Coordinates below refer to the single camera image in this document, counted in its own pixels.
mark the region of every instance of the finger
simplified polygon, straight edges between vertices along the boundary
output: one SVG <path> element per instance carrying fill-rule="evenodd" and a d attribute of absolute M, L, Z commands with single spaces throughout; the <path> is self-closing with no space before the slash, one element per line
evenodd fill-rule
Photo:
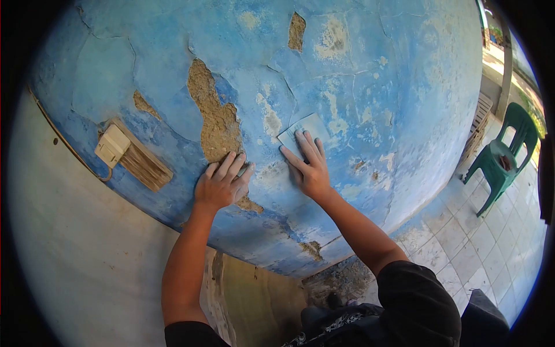
<path fill-rule="evenodd" d="M 219 163 L 211 163 L 210 165 L 208 165 L 206 171 L 204 172 L 204 175 L 210 179 L 212 178 L 212 175 L 214 174 L 214 172 L 216 171 L 216 169 L 218 168 L 218 166 L 220 166 Z"/>
<path fill-rule="evenodd" d="M 316 144 L 314 143 L 314 140 L 312 139 L 312 136 L 310 135 L 310 132 L 308 130 L 304 131 L 304 136 L 306 138 L 306 141 L 309 143 L 310 147 L 312 147 L 312 150 L 316 154 L 316 157 L 318 158 L 318 160 L 322 161 L 322 159 L 320 158 L 320 152 L 318 151 L 318 148 L 316 147 Z"/>
<path fill-rule="evenodd" d="M 225 177 L 225 175 L 227 175 L 228 169 L 233 163 L 234 159 L 235 159 L 235 152 L 229 152 L 228 156 L 225 157 L 224 162 L 220 165 L 220 168 L 214 175 L 214 179 L 221 181 Z"/>
<path fill-rule="evenodd" d="M 293 152 L 291 152 L 289 150 L 289 148 L 287 148 L 286 146 L 280 146 L 279 149 L 281 150 L 283 155 L 287 158 L 287 160 L 291 163 L 291 165 L 293 165 L 295 168 L 297 168 L 302 173 L 307 172 L 309 166 L 306 165 L 305 162 L 302 159 L 300 159 L 299 157 L 294 155 Z"/>
<path fill-rule="evenodd" d="M 241 167 L 245 163 L 245 158 L 245 153 L 241 153 L 237 158 L 235 158 L 233 164 L 229 167 L 228 174 L 225 176 L 224 181 L 231 182 L 235 176 L 237 176 L 239 170 L 241 170 Z"/>
<path fill-rule="evenodd" d="M 247 170 L 245 170 L 245 172 L 241 175 L 241 177 L 239 177 L 238 179 L 236 179 L 235 181 L 233 181 L 233 183 L 231 184 L 231 186 L 234 189 L 240 189 L 242 186 L 249 185 L 249 181 L 250 178 L 253 176 L 254 174 L 254 170 L 256 168 L 256 164 L 255 163 L 250 163 L 249 167 L 247 168 Z"/>
<path fill-rule="evenodd" d="M 326 161 L 326 152 L 324 152 L 324 144 L 322 143 L 322 140 L 320 138 L 316 138 L 315 143 L 322 160 Z"/>
<path fill-rule="evenodd" d="M 302 152 L 305 154 L 306 159 L 308 159 L 311 164 L 319 162 L 316 153 L 314 153 L 314 150 L 306 140 L 305 135 L 300 130 L 295 131 L 295 137 L 297 138 L 299 145 L 301 145 Z"/>
<path fill-rule="evenodd" d="M 244 197 L 248 192 L 249 192 L 248 185 L 240 186 L 239 189 L 237 189 L 237 192 L 235 192 L 235 202 L 239 201 L 239 199 Z"/>
<path fill-rule="evenodd" d="M 299 171 L 299 169 L 294 167 L 289 161 L 287 161 L 287 165 L 289 165 L 289 168 L 291 169 L 291 172 L 293 173 L 293 177 L 295 178 L 296 184 L 300 187 L 302 185 L 302 173 L 301 173 L 301 171 Z"/>

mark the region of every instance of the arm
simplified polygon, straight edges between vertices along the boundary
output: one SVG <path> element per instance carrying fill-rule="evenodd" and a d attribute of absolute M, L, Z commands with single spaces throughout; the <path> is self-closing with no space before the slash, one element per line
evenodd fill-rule
<path fill-rule="evenodd" d="M 254 163 L 240 178 L 235 178 L 244 163 L 244 154 L 235 159 L 235 152 L 231 152 L 217 172 L 218 163 L 210 164 L 196 184 L 191 216 L 171 250 L 162 276 L 165 326 L 178 321 L 208 323 L 199 303 L 206 242 L 216 212 L 248 192 Z"/>
<path fill-rule="evenodd" d="M 310 164 L 295 156 L 287 147 L 281 146 L 280 149 L 289 161 L 297 185 L 334 220 L 360 260 L 376 276 L 392 261 L 408 261 L 407 256 L 393 240 L 330 186 L 322 141 L 313 141 L 308 131 L 302 133 L 297 130 L 295 137 Z"/>

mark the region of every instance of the green plastic chair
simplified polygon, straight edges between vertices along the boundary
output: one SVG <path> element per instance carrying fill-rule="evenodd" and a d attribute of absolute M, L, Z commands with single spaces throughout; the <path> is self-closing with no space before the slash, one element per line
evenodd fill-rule
<path fill-rule="evenodd" d="M 516 131 L 509 147 L 503 143 L 503 137 L 508 127 L 513 127 Z M 484 173 L 487 183 L 490 185 L 490 197 L 476 214 L 477 217 L 480 217 L 480 215 L 499 199 L 501 194 L 513 183 L 516 176 L 518 176 L 526 164 L 528 164 L 530 158 L 532 158 L 532 153 L 534 152 L 537 142 L 538 132 L 528 112 L 519 104 L 514 102 L 510 103 L 505 113 L 503 127 L 497 135 L 497 138 L 483 148 L 474 160 L 474 163 L 470 166 L 470 169 L 468 169 L 465 180 L 463 181 L 464 184 L 466 184 L 470 177 L 472 177 L 472 174 L 480 168 Z M 526 143 L 528 155 L 526 155 L 526 159 L 524 159 L 521 166 L 517 168 L 517 161 L 515 158 L 523 143 Z M 511 163 L 511 169 L 509 171 L 505 171 L 499 163 L 499 158 L 503 155 L 506 155 Z"/>

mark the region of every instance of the wooden board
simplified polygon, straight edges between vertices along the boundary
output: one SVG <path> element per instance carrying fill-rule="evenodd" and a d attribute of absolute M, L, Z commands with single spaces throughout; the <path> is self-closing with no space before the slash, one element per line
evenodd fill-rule
<path fill-rule="evenodd" d="M 166 165 L 149 151 L 119 118 L 112 118 L 108 125 L 115 124 L 131 140 L 131 146 L 119 163 L 153 192 L 157 192 L 173 177 Z"/>
<path fill-rule="evenodd" d="M 478 102 L 476 104 L 476 112 L 474 113 L 474 119 L 472 120 L 472 125 L 470 126 L 470 132 L 466 140 L 465 148 L 462 151 L 461 159 L 458 165 L 461 165 L 468 159 L 472 153 L 474 153 L 476 147 L 478 147 L 484 138 L 484 132 L 486 129 L 488 113 L 493 106 L 493 102 L 489 97 L 480 93 L 478 96 Z"/>

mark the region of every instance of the black sleeve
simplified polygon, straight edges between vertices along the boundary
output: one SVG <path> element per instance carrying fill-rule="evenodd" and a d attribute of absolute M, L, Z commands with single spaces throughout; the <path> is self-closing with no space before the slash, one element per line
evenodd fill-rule
<path fill-rule="evenodd" d="M 380 319 L 399 345 L 458 346 L 461 318 L 434 273 L 409 261 L 387 264 L 378 274 Z"/>
<path fill-rule="evenodd" d="M 229 347 L 208 324 L 199 321 L 179 321 L 164 329 L 167 347 Z"/>

